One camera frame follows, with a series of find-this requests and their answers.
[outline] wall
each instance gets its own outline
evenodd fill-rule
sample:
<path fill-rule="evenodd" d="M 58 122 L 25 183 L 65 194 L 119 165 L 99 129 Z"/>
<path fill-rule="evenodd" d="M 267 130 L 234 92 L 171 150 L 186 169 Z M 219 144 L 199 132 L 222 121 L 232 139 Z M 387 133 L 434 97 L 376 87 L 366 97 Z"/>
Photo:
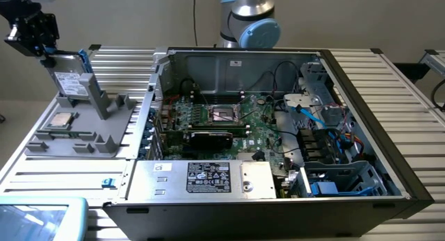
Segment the wall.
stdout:
<path fill-rule="evenodd" d="M 427 48 L 445 49 L 444 0 L 276 0 L 283 47 L 380 47 L 394 61 L 418 61 Z M 59 48 L 194 45 L 194 0 L 58 0 Z M 200 45 L 219 36 L 219 0 L 198 0 Z M 5 20 L 0 34 L 9 33 Z M 0 98 L 49 100 L 53 81 L 37 60 L 0 44 Z M 426 80 L 423 89 L 432 89 Z"/>

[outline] metal enclosure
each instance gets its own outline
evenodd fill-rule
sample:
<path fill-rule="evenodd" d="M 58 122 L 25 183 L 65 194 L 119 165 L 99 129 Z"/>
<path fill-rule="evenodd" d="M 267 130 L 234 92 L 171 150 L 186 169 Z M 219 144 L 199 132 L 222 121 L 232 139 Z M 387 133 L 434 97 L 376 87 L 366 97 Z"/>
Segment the metal enclosure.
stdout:
<path fill-rule="evenodd" d="M 187 184 L 180 178 L 180 185 L 175 185 L 179 186 L 179 196 L 159 199 L 153 195 L 163 195 L 163 192 L 157 191 L 154 184 L 163 181 L 157 179 L 171 179 L 175 173 L 155 176 L 150 171 L 158 161 L 138 161 L 130 186 L 122 188 L 127 192 L 121 192 L 122 197 L 105 204 L 105 211 L 131 240 L 362 236 L 384 221 L 408 218 L 434 203 L 331 51 L 170 48 L 161 52 L 161 56 L 166 57 L 158 59 L 157 73 L 151 77 L 157 83 L 150 85 L 147 98 L 154 98 L 161 88 L 165 93 L 178 88 L 179 80 L 187 74 L 200 80 L 204 93 L 230 94 L 240 90 L 248 91 L 255 80 L 252 77 L 263 79 L 262 71 L 271 67 L 272 62 L 291 60 L 302 66 L 318 58 L 379 152 L 379 159 L 387 166 L 402 195 L 287 199 L 187 197 Z M 287 87 L 290 77 L 279 76 L 283 76 L 283 79 L 278 80 L 282 86 L 292 88 Z M 267 91 L 270 84 L 271 80 L 266 76 L 264 85 L 258 85 L 256 91 Z M 153 100 L 145 100 L 142 113 L 149 113 L 153 106 L 159 106 L 153 104 Z M 145 126 L 146 122 L 138 122 L 137 127 Z M 146 149 L 154 149 L 154 146 L 147 146 Z M 149 157 L 153 160 L 163 158 L 155 151 Z M 288 229 L 290 225 L 294 226 L 292 229 L 283 231 L 284 226 Z"/>

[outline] power supply label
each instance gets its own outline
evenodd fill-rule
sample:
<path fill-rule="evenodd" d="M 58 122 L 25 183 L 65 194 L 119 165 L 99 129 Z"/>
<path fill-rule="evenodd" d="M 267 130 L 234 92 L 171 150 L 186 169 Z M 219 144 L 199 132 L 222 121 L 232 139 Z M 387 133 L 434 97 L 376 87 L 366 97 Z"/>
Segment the power supply label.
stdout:
<path fill-rule="evenodd" d="M 188 163 L 187 192 L 232 192 L 230 163 Z"/>

